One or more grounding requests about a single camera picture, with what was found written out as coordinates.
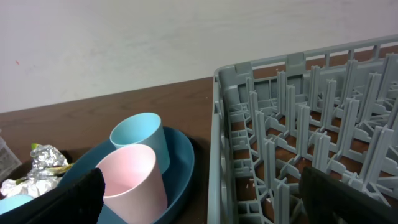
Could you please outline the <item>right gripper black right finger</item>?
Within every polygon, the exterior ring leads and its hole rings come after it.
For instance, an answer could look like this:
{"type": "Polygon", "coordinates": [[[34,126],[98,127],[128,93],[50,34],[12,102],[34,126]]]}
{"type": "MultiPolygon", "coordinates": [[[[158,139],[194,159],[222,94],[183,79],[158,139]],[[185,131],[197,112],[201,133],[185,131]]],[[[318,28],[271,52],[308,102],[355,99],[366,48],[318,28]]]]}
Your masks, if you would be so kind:
{"type": "Polygon", "coordinates": [[[397,224],[397,209],[331,178],[314,167],[305,167],[299,192],[310,223],[397,224]]]}

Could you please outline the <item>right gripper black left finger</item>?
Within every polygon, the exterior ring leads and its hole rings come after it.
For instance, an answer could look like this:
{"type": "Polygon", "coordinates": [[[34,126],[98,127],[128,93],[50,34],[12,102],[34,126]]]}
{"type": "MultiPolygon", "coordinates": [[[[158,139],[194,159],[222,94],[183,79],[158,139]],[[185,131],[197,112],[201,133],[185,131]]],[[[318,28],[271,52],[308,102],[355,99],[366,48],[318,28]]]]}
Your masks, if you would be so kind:
{"type": "Polygon", "coordinates": [[[1,223],[96,223],[102,211],[105,182],[95,168],[73,182],[1,215],[1,223]]]}

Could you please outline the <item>foil snack wrapper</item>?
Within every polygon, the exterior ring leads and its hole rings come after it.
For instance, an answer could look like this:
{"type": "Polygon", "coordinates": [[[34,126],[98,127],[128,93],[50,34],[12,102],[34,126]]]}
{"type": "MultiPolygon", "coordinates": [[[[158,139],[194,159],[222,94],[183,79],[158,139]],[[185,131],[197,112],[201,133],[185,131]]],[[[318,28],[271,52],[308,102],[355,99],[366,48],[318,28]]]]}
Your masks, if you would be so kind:
{"type": "Polygon", "coordinates": [[[33,158],[32,169],[25,177],[16,180],[17,185],[29,179],[44,180],[63,175],[73,166],[73,163],[68,163],[66,157],[51,145],[32,143],[30,156],[33,158]]]}

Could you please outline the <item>light blue bowl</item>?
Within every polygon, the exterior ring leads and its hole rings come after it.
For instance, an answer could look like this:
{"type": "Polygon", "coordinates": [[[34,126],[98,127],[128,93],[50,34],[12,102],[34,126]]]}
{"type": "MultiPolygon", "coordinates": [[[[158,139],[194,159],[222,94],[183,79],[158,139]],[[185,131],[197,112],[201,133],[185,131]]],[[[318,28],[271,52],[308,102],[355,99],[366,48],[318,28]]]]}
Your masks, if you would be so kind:
{"type": "Polygon", "coordinates": [[[24,205],[27,202],[32,201],[34,198],[30,195],[14,195],[1,200],[0,203],[0,214],[7,213],[17,207],[24,205]]]}

